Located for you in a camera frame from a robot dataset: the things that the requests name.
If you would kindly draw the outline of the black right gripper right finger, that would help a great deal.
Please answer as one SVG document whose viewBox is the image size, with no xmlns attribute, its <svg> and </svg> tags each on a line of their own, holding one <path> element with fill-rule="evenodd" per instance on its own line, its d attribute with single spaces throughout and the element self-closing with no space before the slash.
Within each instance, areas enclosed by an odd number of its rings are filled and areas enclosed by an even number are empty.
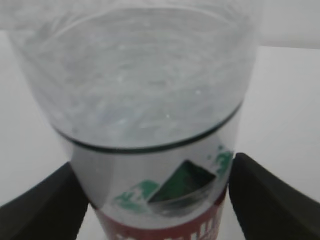
<svg viewBox="0 0 320 240">
<path fill-rule="evenodd" d="M 237 153 L 229 197 L 247 240 L 318 240 L 319 202 L 294 189 L 254 159 Z"/>
</svg>

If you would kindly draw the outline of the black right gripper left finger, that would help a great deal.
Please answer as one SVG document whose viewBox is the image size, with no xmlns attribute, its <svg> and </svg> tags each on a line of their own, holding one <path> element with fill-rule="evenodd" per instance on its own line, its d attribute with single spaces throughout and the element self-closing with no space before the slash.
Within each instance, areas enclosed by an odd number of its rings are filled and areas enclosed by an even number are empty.
<svg viewBox="0 0 320 240">
<path fill-rule="evenodd" d="M 75 240 L 89 200 L 69 163 L 0 207 L 2 240 Z"/>
</svg>

